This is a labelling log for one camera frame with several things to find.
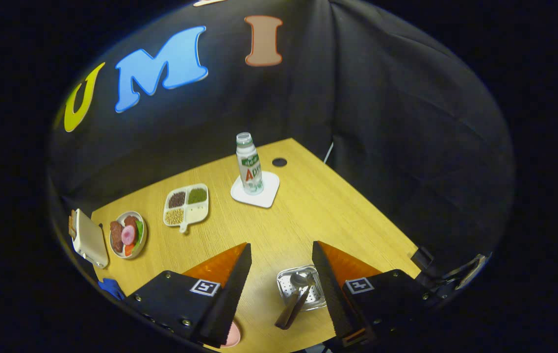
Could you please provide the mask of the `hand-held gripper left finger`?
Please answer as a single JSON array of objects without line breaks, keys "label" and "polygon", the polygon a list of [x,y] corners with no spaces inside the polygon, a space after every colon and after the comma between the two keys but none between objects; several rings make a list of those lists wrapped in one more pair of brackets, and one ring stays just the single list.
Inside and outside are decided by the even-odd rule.
[{"label": "hand-held gripper left finger", "polygon": [[176,340],[219,348],[227,342],[251,265],[251,245],[242,243],[184,273],[162,271],[124,305]]}]

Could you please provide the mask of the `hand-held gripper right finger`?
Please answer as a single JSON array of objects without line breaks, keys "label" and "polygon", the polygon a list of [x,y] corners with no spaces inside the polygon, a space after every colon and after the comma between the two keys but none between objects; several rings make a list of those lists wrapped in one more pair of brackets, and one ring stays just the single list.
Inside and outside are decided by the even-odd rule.
[{"label": "hand-held gripper right finger", "polygon": [[404,271],[380,271],[322,241],[313,243],[312,260],[339,347],[396,343],[442,302]]}]

